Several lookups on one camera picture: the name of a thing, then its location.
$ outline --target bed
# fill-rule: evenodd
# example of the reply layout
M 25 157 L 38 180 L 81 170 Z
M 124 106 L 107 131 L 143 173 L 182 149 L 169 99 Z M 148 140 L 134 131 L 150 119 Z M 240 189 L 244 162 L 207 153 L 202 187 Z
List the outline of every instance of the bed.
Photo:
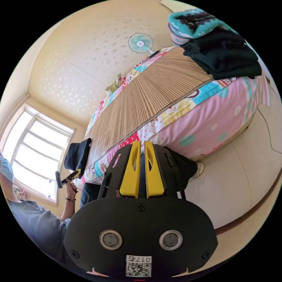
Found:
M 86 169 L 75 184 L 101 184 L 115 152 L 133 141 L 200 160 L 241 134 L 261 104 L 269 106 L 264 74 L 214 80 L 182 48 L 163 48 L 101 101 L 85 134 L 92 139 Z

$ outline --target jeans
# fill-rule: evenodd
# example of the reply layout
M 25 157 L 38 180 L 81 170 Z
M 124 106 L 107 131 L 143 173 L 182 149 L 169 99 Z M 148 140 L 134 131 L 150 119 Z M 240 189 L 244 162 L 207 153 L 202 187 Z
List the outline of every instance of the jeans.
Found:
M 189 179 L 197 172 L 197 164 L 194 161 L 191 161 L 184 156 L 172 151 L 167 148 L 170 154 L 172 155 L 178 170 L 181 175 L 180 186 L 184 190 L 187 187 Z M 97 200 L 100 191 L 100 185 L 86 183 L 83 186 L 80 198 L 80 207 L 88 204 L 91 201 Z M 146 192 L 146 176 L 145 176 L 145 155 L 141 155 L 140 160 L 140 181 L 139 181 L 139 192 L 138 198 L 147 198 Z

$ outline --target window pane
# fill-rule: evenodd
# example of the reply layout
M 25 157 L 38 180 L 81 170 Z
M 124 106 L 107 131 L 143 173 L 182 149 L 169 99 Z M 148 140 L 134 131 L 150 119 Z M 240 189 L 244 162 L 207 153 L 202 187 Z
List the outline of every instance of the window pane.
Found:
M 33 136 L 30 133 L 27 133 L 27 135 L 24 138 L 24 142 L 30 147 L 32 147 L 33 149 L 37 150 L 38 152 L 43 153 L 53 159 L 59 160 L 63 152 L 62 149 L 54 147 L 38 139 L 37 137 Z
M 19 117 L 17 122 L 15 123 L 14 127 L 12 128 L 7 141 L 5 143 L 5 147 L 3 149 L 3 156 L 11 162 L 12 155 L 14 152 L 14 149 L 17 145 L 17 142 L 23 133 L 24 129 L 28 125 L 28 123 L 31 121 L 32 115 L 28 114 L 27 112 L 23 112 L 22 115 Z
M 43 125 L 38 121 L 32 125 L 30 131 L 61 147 L 64 147 L 68 140 L 67 136 L 60 134 L 59 132 Z
M 55 180 L 55 171 L 58 170 L 58 162 L 48 159 L 33 150 L 20 145 L 16 155 L 16 160 L 26 168 Z
M 55 181 L 50 182 L 49 180 L 45 180 L 44 178 L 24 169 L 15 162 L 13 163 L 13 172 L 14 177 L 29 188 L 40 192 L 47 197 L 50 196 L 51 199 L 55 198 Z

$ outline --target electric fan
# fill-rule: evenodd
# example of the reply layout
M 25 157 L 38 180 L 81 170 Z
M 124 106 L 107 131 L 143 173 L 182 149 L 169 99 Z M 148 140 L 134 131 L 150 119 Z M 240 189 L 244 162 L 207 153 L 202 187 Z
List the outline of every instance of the electric fan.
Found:
M 153 51 L 154 42 L 151 36 L 145 33 L 133 34 L 128 40 L 129 48 L 136 53 L 150 52 L 150 58 L 156 55 L 159 51 Z

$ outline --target person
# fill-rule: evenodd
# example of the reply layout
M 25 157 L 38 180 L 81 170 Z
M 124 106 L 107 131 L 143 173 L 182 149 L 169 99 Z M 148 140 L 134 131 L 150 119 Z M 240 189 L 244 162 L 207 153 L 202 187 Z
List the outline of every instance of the person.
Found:
M 199 177 L 203 170 L 203 163 L 195 163 L 179 155 L 172 150 L 171 152 L 176 165 L 182 175 L 182 184 L 186 188 L 191 177 Z M 76 186 L 68 181 L 66 185 L 66 202 L 61 218 L 57 218 L 50 210 L 38 205 L 35 201 L 19 200 L 13 189 L 14 175 L 13 170 L 7 159 L 0 152 L 0 188 L 8 202 L 11 212 L 15 219 L 29 236 L 29 238 L 48 256 L 66 265 L 74 272 L 83 271 L 78 268 L 67 254 L 63 238 L 69 226 L 71 218 L 75 214 Z M 145 156 L 141 156 L 140 167 L 140 191 L 139 197 L 146 197 L 145 179 Z M 86 183 L 83 186 L 80 207 L 98 198 L 100 185 Z

